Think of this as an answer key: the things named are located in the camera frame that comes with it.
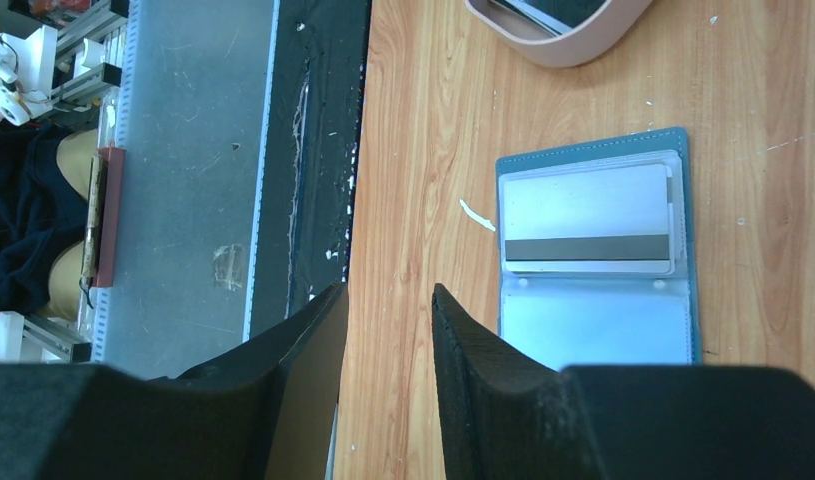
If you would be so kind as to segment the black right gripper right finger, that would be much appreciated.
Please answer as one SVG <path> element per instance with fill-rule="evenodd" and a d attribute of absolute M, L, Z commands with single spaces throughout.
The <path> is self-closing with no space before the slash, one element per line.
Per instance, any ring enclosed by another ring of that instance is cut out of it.
<path fill-rule="evenodd" d="M 432 295 L 450 479 L 815 479 L 815 389 L 755 366 L 546 368 Z"/>

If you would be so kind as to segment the teal leather card holder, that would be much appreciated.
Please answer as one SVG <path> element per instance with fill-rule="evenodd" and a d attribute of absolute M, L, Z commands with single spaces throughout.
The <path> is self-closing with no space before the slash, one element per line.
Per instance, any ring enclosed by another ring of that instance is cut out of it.
<path fill-rule="evenodd" d="M 510 177 L 660 163 L 673 171 L 676 266 L 668 275 L 517 274 L 506 269 L 500 199 Z M 570 365 L 689 365 L 701 359 L 689 139 L 670 127 L 502 157 L 496 164 L 498 332 L 553 370 Z"/>

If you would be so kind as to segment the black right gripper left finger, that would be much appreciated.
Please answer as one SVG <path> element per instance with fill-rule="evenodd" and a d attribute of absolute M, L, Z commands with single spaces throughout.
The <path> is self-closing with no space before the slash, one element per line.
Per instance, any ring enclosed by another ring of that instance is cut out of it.
<path fill-rule="evenodd" d="M 0 479 L 324 479 L 349 297 L 297 313 L 183 374 L 0 364 Z"/>

